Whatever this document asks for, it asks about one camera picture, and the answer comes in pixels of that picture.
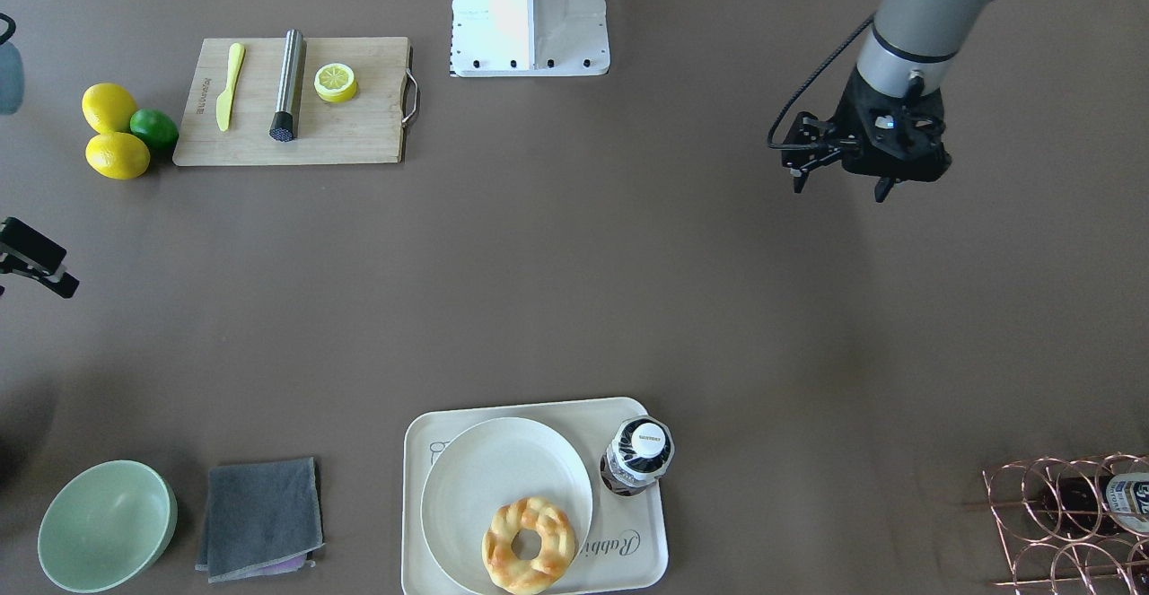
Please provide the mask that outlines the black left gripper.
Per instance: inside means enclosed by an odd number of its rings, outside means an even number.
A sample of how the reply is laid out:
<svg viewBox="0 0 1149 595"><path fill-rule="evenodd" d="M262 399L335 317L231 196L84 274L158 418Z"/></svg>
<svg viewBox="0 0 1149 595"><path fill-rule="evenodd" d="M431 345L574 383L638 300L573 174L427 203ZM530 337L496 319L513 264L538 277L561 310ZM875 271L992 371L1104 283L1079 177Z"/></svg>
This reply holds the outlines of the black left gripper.
<svg viewBox="0 0 1149 595"><path fill-rule="evenodd" d="M832 117L800 113L779 148L794 193L802 193L809 173L834 162L879 179L873 191L879 204L896 181L939 180L953 164L943 142L943 93L924 88L923 77L912 75L907 95L888 96L853 71Z"/></svg>

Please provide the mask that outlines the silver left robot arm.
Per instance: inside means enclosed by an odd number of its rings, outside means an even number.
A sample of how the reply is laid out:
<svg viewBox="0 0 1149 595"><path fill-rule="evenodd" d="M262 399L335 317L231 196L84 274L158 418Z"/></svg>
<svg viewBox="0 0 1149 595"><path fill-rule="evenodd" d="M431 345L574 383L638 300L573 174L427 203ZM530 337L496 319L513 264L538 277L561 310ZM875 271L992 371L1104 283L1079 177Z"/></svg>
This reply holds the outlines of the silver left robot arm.
<svg viewBox="0 0 1149 595"><path fill-rule="evenodd" d="M943 79L988 3L995 0L882 0L854 38L864 44L836 113L799 113L780 150L795 193L832 164L876 178L885 201L903 181L936 181L951 167L944 149Z"/></svg>

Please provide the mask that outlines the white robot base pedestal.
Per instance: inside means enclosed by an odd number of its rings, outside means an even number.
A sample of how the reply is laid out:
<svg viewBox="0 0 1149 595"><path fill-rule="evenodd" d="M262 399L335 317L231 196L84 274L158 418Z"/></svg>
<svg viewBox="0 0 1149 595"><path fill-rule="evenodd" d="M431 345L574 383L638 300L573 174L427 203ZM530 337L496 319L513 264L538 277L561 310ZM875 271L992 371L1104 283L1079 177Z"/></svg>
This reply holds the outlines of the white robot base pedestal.
<svg viewBox="0 0 1149 595"><path fill-rule="evenodd" d="M455 77L572 77L609 71L606 0L452 0Z"/></svg>

